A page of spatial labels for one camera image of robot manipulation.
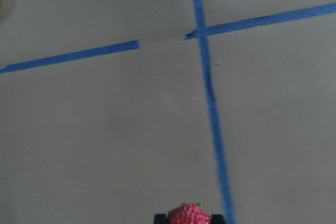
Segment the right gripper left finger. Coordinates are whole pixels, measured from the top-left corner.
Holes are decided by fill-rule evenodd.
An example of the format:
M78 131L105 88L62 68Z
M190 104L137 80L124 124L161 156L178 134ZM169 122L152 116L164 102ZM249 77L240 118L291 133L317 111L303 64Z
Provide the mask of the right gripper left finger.
M167 214L155 214L153 224L167 224Z

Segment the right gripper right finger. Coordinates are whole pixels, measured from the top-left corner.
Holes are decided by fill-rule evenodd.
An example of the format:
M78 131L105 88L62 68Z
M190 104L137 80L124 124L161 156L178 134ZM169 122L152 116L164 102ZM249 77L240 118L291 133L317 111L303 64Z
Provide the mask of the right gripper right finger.
M211 224L226 224L226 220L221 214L212 214L211 215Z

